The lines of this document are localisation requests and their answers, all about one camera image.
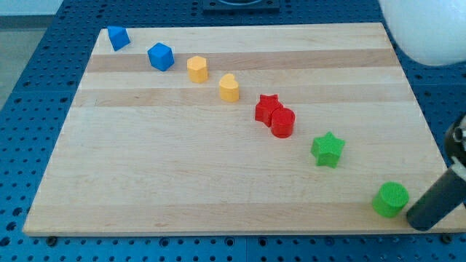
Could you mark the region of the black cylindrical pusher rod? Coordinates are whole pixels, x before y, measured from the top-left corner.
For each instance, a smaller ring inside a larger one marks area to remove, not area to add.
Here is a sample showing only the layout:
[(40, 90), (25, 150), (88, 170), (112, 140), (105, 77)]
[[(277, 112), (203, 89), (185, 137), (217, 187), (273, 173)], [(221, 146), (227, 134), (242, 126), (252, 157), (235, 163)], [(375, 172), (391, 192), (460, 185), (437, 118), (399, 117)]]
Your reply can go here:
[(427, 231), (465, 201), (465, 166), (453, 164), (406, 214), (409, 225)]

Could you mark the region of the black end effector mount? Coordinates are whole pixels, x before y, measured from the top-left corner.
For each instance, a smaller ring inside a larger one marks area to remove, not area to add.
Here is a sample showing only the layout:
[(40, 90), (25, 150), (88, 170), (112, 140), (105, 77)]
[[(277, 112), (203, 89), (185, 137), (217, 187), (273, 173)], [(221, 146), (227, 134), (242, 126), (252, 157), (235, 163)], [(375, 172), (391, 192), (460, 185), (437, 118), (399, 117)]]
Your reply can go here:
[(444, 137), (444, 149), (451, 161), (456, 159), (465, 165), (465, 113), (461, 114), (447, 129)]

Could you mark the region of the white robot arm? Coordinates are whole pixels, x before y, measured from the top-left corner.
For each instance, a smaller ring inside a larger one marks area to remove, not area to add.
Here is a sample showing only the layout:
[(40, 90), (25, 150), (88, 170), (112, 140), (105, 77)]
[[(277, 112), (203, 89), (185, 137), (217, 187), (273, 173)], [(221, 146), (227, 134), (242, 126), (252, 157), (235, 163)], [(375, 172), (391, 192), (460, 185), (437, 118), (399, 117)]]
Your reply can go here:
[[(426, 66), (465, 61), (465, 0), (379, 0), (396, 44), (412, 60)], [(465, 116), (444, 138), (453, 164), (406, 214), (409, 225), (428, 231), (465, 201)]]

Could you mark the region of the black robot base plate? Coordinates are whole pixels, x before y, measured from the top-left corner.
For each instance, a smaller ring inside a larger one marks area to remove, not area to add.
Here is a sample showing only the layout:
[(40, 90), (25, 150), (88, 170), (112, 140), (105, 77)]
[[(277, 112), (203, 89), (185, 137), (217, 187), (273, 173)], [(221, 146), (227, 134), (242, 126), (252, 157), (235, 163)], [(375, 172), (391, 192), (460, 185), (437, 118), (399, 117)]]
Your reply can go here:
[(202, 0), (204, 12), (278, 11), (280, 0)]

